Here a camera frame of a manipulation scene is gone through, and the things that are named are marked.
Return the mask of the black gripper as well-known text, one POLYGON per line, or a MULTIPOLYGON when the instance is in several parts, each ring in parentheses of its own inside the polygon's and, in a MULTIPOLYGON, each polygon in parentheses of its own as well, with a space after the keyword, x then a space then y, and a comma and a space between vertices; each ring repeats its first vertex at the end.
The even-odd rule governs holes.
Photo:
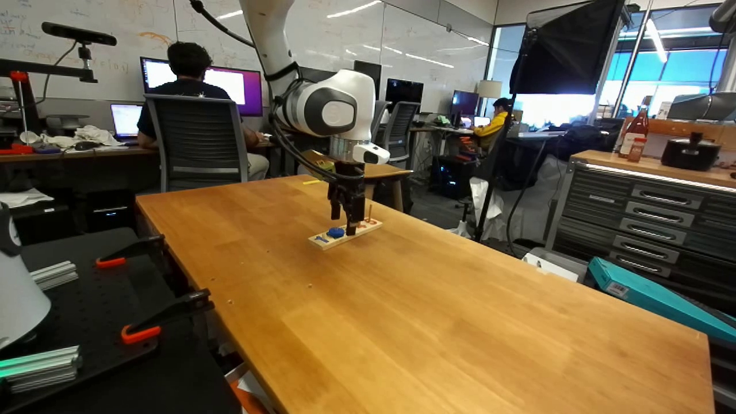
POLYGON ((340 203, 346 203, 347 213, 347 232, 355 235, 357 227, 364 224, 364 163, 355 161, 336 161, 333 163, 333 179, 329 181, 329 204, 332 204, 332 222, 340 219, 340 203))

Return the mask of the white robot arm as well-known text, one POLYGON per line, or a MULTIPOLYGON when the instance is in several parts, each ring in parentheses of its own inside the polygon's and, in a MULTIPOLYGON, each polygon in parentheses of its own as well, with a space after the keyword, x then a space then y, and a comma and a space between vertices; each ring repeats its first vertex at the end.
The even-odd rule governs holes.
POLYGON ((240 0, 251 43, 270 85, 270 119, 279 146, 329 185, 332 216, 347 216, 346 232, 355 235, 367 213, 368 163, 385 163, 390 151, 372 141, 376 119, 372 78, 339 70, 313 78, 306 73, 286 40, 286 20, 295 0, 240 0), (325 171, 299 154, 286 135, 333 138, 340 154, 325 171))

